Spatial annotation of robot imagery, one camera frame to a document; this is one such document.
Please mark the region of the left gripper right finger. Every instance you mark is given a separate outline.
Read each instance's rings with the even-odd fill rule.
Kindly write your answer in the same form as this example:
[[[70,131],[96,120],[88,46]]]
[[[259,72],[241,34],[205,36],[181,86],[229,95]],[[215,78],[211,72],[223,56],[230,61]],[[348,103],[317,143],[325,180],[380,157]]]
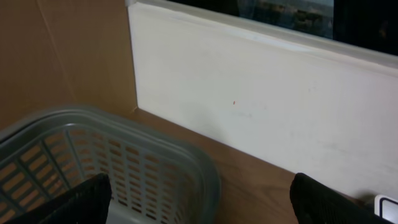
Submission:
[[[392,224],[304,173],[295,175],[290,201],[299,224]]]

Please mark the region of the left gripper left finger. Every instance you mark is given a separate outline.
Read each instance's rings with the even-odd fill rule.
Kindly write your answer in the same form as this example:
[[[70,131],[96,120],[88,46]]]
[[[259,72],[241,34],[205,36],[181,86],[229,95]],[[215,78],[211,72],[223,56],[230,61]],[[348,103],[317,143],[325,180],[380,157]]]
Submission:
[[[100,173],[7,224],[105,224],[111,200],[107,174]]]

